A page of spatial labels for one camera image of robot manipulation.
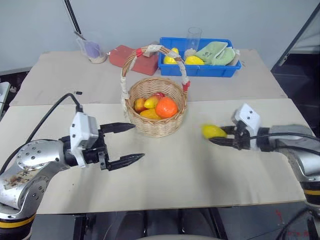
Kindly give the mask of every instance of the purple object in cup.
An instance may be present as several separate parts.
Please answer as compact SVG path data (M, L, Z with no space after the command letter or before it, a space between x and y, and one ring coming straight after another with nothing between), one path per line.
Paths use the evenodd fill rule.
M100 57L100 46L93 41L84 41L84 50L90 58L95 59Z

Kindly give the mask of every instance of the beige board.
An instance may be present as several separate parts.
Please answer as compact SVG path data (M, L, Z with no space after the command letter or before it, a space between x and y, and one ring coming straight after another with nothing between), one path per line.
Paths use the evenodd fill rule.
M290 99L189 102L185 121L172 135L151 138L136 129L108 133L111 160L145 153L138 162L115 171L98 164L58 173L49 184L39 214L192 208L284 203L305 199L284 155L236 150L210 143L201 124L231 125L244 102L260 114L262 125L307 125ZM84 104L98 124L125 122L120 104ZM0 122L0 164L24 143L50 108L12 106ZM74 105L59 106L41 127L37 139L69 135Z
M238 99L281 99L285 92L254 49L241 49L242 68L233 77L191 76L189 101ZM43 53L24 79L11 106L52 105L68 92L81 91L82 104L120 103L121 68L107 59L92 64L79 51ZM154 76L160 76L158 69ZM127 75L128 89L137 81L150 76L131 71ZM181 83L179 76L167 76ZM68 99L63 104L71 103Z

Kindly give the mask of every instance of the green cloth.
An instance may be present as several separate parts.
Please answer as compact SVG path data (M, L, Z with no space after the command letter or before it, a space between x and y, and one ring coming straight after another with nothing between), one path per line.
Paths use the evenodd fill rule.
M235 58L235 50L231 46L226 47L216 58L212 58L211 65L225 66Z
M211 64L212 58L216 58L226 47L228 43L223 41L212 41L207 46L195 53L205 64Z
M225 66L235 58L233 48L227 47L228 43L223 41L212 41L207 46L196 52L195 55L202 59L207 65Z

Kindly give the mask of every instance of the red ribbon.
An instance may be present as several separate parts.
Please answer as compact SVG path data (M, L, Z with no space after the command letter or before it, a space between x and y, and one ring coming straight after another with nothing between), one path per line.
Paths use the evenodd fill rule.
M135 50L135 55L137 57L140 57L142 54L144 54L144 52L141 50L141 48L138 48L137 50Z
M182 84L182 88L184 92L187 92L189 87L190 87L190 81L188 81L186 84Z

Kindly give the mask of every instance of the basket handle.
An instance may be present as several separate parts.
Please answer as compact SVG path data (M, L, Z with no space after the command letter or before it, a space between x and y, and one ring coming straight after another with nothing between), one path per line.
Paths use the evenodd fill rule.
M126 81L126 76L127 73L129 72L129 70L131 70L138 57L140 57L142 54L144 53L154 53L154 52L160 52L163 53L164 55L170 57L170 58L174 58L174 60L176 61L176 63L178 64L179 68L180 68L180 72L182 74L182 88L183 91L185 93L188 92L188 88L190 86L190 81L189 78L187 76L187 72L186 72L186 67L184 64L184 61L182 60L181 56L174 52L171 51L170 49L162 46L162 45L149 45L149 46L144 46L141 48L138 48L136 50L134 50L129 57L127 58L127 60L125 61L122 70L121 70L121 90L122 90L122 94L121 94L121 102L124 104L126 100L129 99L129 93L127 91L127 81Z

